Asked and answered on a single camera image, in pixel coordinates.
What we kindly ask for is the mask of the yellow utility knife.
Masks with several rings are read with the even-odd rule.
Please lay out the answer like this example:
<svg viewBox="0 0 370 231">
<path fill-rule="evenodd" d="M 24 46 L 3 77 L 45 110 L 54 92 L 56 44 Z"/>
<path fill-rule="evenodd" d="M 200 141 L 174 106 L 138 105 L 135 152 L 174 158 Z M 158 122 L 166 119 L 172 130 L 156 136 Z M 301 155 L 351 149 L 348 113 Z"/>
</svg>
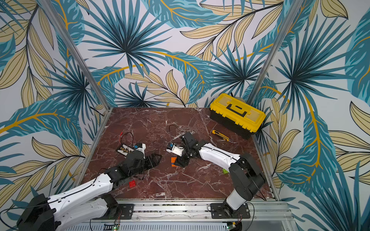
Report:
<svg viewBox="0 0 370 231">
<path fill-rule="evenodd" d="M 224 134 L 222 134 L 222 133 L 220 133 L 220 132 L 218 132 L 216 130 L 212 130 L 212 134 L 218 136 L 219 138 L 221 138 L 221 139 L 223 139 L 223 140 L 225 140 L 227 142 L 230 142 L 230 139 L 227 136 L 225 136 Z"/>
</svg>

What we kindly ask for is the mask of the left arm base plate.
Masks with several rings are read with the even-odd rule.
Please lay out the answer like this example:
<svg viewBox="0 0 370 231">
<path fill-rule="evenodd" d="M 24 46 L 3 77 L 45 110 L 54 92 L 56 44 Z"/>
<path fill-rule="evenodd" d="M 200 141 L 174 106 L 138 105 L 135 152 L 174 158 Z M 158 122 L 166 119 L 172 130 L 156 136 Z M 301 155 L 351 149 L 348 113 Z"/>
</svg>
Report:
<svg viewBox="0 0 370 231">
<path fill-rule="evenodd" d="M 117 204 L 108 208 L 107 212 L 94 220 L 130 220 L 132 219 L 134 204 Z"/>
</svg>

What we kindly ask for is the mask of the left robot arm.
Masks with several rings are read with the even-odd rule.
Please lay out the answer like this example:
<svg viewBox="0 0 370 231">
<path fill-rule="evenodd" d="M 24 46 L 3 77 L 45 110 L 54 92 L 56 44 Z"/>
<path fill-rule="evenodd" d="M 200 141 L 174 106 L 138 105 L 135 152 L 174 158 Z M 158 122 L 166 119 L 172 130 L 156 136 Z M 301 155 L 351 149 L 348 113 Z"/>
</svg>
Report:
<svg viewBox="0 0 370 231">
<path fill-rule="evenodd" d="M 69 191 L 34 197 L 17 221 L 20 231 L 63 231 L 95 218 L 114 218 L 118 202 L 110 194 L 130 179 L 160 164 L 162 156 L 135 150 L 120 164 L 110 167 L 93 180 Z"/>
</svg>

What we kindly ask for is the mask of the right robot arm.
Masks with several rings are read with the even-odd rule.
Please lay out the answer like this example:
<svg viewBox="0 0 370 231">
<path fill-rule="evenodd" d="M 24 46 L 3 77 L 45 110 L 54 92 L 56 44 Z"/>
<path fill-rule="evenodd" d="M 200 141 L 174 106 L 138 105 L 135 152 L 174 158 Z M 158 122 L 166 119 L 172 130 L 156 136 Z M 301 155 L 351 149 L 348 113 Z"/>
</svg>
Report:
<svg viewBox="0 0 370 231">
<path fill-rule="evenodd" d="M 198 141 L 187 132 L 180 137 L 182 145 L 167 144 L 166 151 L 177 155 L 175 166 L 186 167 L 191 158 L 209 161 L 225 169 L 233 182 L 234 190 L 221 204 L 224 213 L 231 217 L 246 202 L 260 192 L 267 180 L 259 165 L 250 154 L 233 154 L 208 141 Z"/>
</svg>

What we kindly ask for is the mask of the black charging board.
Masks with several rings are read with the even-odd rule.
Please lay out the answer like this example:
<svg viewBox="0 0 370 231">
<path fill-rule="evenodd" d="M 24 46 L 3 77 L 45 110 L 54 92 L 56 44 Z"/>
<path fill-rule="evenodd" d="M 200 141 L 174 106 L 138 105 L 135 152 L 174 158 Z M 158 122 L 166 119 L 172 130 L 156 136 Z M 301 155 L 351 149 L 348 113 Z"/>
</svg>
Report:
<svg viewBox="0 0 370 231">
<path fill-rule="evenodd" d="M 121 154 L 121 155 L 124 155 L 124 156 L 127 156 L 129 153 L 133 152 L 134 149 L 130 146 L 127 146 L 125 144 L 122 144 L 121 146 L 119 146 L 117 149 L 116 149 L 116 152 Z"/>
</svg>

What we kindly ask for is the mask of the aluminium frame post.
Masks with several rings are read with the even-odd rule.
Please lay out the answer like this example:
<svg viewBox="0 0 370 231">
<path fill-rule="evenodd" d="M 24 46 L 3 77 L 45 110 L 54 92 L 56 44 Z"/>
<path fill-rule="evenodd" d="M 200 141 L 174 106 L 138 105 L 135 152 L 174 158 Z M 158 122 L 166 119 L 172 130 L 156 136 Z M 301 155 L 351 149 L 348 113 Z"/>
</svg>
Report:
<svg viewBox="0 0 370 231">
<path fill-rule="evenodd" d="M 64 41 L 66 47 L 69 49 L 71 55 L 73 56 L 75 62 L 79 65 L 82 73 L 85 75 L 86 79 L 88 80 L 92 90 L 96 93 L 97 98 L 99 99 L 100 103 L 104 106 L 104 108 L 109 111 L 110 105 L 108 104 L 105 96 L 102 94 L 101 90 L 99 89 L 97 82 L 94 80 L 88 66 L 86 65 L 82 55 L 78 51 L 77 46 L 75 45 L 73 39 L 71 38 L 68 30 L 63 25 L 62 19 L 57 14 L 56 9 L 53 7 L 51 1 L 41 0 L 39 1 L 41 7 L 45 11 L 47 17 L 54 25 L 55 30 L 58 32 L 62 40 Z"/>
<path fill-rule="evenodd" d="M 271 66 L 273 58 L 275 57 L 275 55 L 277 54 L 281 44 L 283 43 L 284 38 L 285 38 L 285 36 L 287 35 L 287 33 L 290 29 L 290 25 L 293 23 L 293 21 L 295 19 L 295 16 L 297 15 L 297 13 L 299 11 L 299 8 L 301 7 L 302 3 L 303 3 L 303 0 L 292 2 L 291 7 L 290 7 L 290 9 L 287 13 L 286 18 L 282 22 L 281 30 L 277 34 L 276 39 L 275 39 L 274 43 L 272 44 L 272 47 L 271 47 L 271 49 L 268 53 L 266 61 L 263 65 L 263 67 L 261 68 L 261 71 L 258 75 L 258 78 L 254 82 L 254 87 L 253 87 L 253 89 L 252 89 L 252 91 L 249 95 L 249 98 L 247 100 L 247 104 L 249 104 L 249 105 L 253 104 L 253 101 L 254 101 L 256 95 L 258 94 L 258 91 L 259 91 L 259 89 L 260 89 L 260 87 L 261 87 L 261 85 L 264 81 L 264 78 L 265 78 L 265 76 L 268 72 L 268 69 Z"/>
</svg>

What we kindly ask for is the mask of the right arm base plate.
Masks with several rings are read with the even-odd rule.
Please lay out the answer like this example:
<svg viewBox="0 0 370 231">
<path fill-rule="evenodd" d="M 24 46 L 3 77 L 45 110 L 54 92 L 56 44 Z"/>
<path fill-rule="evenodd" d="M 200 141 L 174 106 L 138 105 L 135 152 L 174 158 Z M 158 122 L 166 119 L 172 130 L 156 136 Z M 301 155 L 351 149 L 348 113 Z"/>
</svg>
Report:
<svg viewBox="0 0 370 231">
<path fill-rule="evenodd" d="M 226 203 L 210 204 L 212 219 L 245 219 L 250 218 L 250 211 L 246 204 L 241 205 L 237 210 L 233 210 Z"/>
</svg>

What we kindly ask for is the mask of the yellow black toolbox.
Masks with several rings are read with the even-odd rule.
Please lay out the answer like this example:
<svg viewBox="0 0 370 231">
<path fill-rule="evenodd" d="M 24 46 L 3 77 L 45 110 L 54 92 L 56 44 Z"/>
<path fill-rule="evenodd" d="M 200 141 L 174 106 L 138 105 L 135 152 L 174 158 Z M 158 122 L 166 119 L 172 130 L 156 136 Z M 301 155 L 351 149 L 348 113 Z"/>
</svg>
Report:
<svg viewBox="0 0 370 231">
<path fill-rule="evenodd" d="M 266 114 L 245 102 L 222 93 L 210 104 L 212 120 L 244 139 L 255 134 L 266 119 Z"/>
</svg>

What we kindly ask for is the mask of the aluminium front rail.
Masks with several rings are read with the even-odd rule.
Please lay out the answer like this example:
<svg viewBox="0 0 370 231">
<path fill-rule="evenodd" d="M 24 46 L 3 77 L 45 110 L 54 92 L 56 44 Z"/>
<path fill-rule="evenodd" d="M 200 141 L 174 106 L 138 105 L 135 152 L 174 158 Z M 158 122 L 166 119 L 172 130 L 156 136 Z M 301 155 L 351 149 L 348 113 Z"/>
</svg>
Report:
<svg viewBox="0 0 370 231">
<path fill-rule="evenodd" d="M 221 199 L 186 199 L 186 200 L 118 200 L 118 204 L 134 204 L 132 222 L 232 222 L 240 221 L 244 230 L 250 230 L 257 222 L 279 221 L 284 230 L 298 230 L 294 216 L 283 201 L 252 200 L 246 202 L 250 218 L 212 219 L 210 204 L 223 203 Z"/>
</svg>

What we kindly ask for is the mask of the red 2x2 lego brick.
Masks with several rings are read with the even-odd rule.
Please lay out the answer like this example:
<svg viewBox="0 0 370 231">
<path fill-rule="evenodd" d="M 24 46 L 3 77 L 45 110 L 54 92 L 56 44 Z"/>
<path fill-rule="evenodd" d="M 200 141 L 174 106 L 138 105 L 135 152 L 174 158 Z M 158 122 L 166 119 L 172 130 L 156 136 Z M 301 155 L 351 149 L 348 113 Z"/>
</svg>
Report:
<svg viewBox="0 0 370 231">
<path fill-rule="evenodd" d="M 129 187 L 130 188 L 134 188 L 136 186 L 136 181 L 135 180 L 132 180 L 129 182 Z"/>
</svg>

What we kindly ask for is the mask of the right aluminium frame post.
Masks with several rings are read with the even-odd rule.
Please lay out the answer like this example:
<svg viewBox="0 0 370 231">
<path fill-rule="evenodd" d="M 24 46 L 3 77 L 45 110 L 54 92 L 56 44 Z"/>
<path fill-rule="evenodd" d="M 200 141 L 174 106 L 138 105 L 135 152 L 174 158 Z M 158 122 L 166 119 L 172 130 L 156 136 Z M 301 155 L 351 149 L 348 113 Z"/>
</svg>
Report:
<svg viewBox="0 0 370 231">
<path fill-rule="evenodd" d="M 258 78 L 254 82 L 254 87 L 253 87 L 253 89 L 252 89 L 252 91 L 249 95 L 249 98 L 247 100 L 247 104 L 249 104 L 249 105 L 253 104 L 253 101 L 254 101 L 256 95 L 258 94 L 258 91 L 259 91 L 259 89 L 260 89 L 260 87 L 261 87 L 261 85 L 264 81 L 264 78 L 265 78 L 265 76 L 268 72 L 268 69 L 271 66 L 273 58 L 275 57 L 275 55 L 277 54 L 281 44 L 283 43 L 284 38 L 285 38 L 285 36 L 287 35 L 287 33 L 290 29 L 290 25 L 293 23 L 293 21 L 295 19 L 295 16 L 297 15 L 297 13 L 299 11 L 299 8 L 301 7 L 302 3 L 303 3 L 303 0 L 292 2 L 291 7 L 290 7 L 290 9 L 287 13 L 286 18 L 282 22 L 281 30 L 277 34 L 276 39 L 275 39 L 274 43 L 272 44 L 272 47 L 271 47 L 271 49 L 268 53 L 266 61 L 263 65 L 263 67 L 261 68 L 261 71 L 258 75 Z"/>
</svg>

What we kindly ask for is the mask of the left aluminium frame post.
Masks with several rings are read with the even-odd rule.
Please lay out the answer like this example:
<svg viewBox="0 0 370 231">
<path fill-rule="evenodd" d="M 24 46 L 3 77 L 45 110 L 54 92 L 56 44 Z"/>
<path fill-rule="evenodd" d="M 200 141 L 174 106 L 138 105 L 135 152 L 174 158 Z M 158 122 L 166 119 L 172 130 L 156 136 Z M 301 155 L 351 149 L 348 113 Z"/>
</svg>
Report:
<svg viewBox="0 0 370 231">
<path fill-rule="evenodd" d="M 73 39 L 71 38 L 68 30 L 63 25 L 62 19 L 57 14 L 56 9 L 53 7 L 51 1 L 41 0 L 39 1 L 41 7 L 45 11 L 47 17 L 54 25 L 55 30 L 58 32 L 62 40 L 64 41 L 66 47 L 69 49 L 71 55 L 73 56 L 75 62 L 79 65 L 82 73 L 85 75 L 86 79 L 88 80 L 92 90 L 96 93 L 97 98 L 99 99 L 100 103 L 104 106 L 104 108 L 109 111 L 110 105 L 108 104 L 105 96 L 102 94 L 101 90 L 99 89 L 97 82 L 94 80 L 88 66 L 86 65 L 82 55 L 78 51 L 77 46 L 75 45 Z"/>
</svg>

